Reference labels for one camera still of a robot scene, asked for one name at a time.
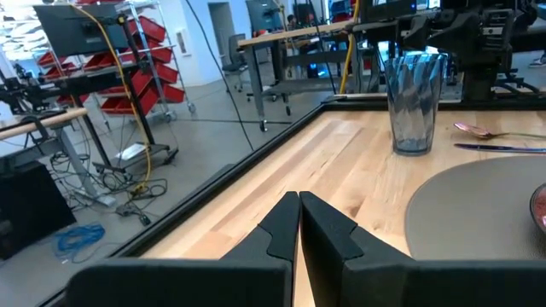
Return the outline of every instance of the office chair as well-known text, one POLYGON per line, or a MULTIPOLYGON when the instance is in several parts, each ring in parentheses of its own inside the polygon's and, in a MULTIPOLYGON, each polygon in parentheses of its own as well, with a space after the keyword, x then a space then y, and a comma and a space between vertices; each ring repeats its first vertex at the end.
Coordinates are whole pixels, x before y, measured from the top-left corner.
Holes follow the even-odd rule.
POLYGON ((245 58, 238 49, 237 41, 245 39, 245 34, 236 34, 229 37, 229 59, 231 60, 231 64, 224 65, 222 67, 222 70, 224 71, 224 74, 226 76, 235 75, 237 76, 237 79, 239 80, 238 84, 235 84, 234 88, 241 93, 242 92, 242 80, 241 80, 241 74, 243 74, 247 69, 247 63, 245 62, 245 58))

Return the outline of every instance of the concrete floor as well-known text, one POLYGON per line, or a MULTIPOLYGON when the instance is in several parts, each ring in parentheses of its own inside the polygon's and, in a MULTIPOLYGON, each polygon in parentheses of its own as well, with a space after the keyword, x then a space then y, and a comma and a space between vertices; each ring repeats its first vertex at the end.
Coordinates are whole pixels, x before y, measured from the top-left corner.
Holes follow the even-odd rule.
MULTIPOLYGON (((514 57, 514 66, 521 69, 522 75, 532 84, 542 85, 546 68, 528 69, 526 65, 541 52, 520 54, 514 57)), ((262 70, 264 84, 271 81, 269 67, 262 70)), ((247 102, 245 93, 234 93, 236 104, 245 121, 258 120, 253 102, 247 102)), ((331 93, 312 93, 291 96, 293 115, 288 117, 282 102, 265 102, 266 118, 271 122, 285 122, 297 120, 307 114, 320 101, 331 93)), ((242 133, 239 123, 228 122, 237 120, 235 109, 225 92, 223 82, 215 82, 201 87, 188 89, 189 99, 197 106, 197 113, 190 114, 186 104, 170 105, 176 112, 177 120, 167 124, 161 119, 151 120, 150 124, 157 143, 168 144, 172 148, 178 147, 180 152, 171 165, 160 166, 165 157, 159 153, 153 157, 155 166, 152 179, 165 178, 169 188, 165 195, 158 198, 146 211, 152 220, 165 214, 178 202, 198 188, 208 178, 227 164, 236 163, 251 153, 250 146, 242 133)), ((108 118, 111 132, 103 122, 101 113, 92 101, 86 103, 95 127, 101 135, 103 145, 109 154, 114 156, 122 144, 132 144, 139 141, 137 127, 126 118, 108 118)), ((269 131, 262 133, 258 124, 244 124, 254 148, 257 148, 288 127, 288 124, 268 124, 269 131)), ((75 130, 66 131, 73 140, 77 151, 86 153, 84 133, 78 125, 75 130)), ((10 143, 21 144, 21 138, 8 140, 10 143)), ((17 150, 17 146, 0 142, 0 156, 17 150)), ((90 146, 91 160, 98 161, 99 156, 94 146, 90 146)), ((131 173, 145 172, 144 164, 131 169, 131 173)), ((116 196, 119 204, 127 200, 125 194, 116 196)), ((98 259, 108 255, 119 244, 129 240, 143 229, 136 216, 119 217, 112 213, 111 208, 92 206, 89 209, 75 212, 79 225, 100 223, 106 230, 106 235, 98 243, 81 252, 77 259, 84 259, 92 254, 89 261, 83 264, 72 264, 55 257, 53 253, 52 237, 29 246, 8 261, 0 263, 0 298, 1 306, 31 306, 41 302, 51 293, 63 287, 68 278, 86 265, 93 264, 98 259)))

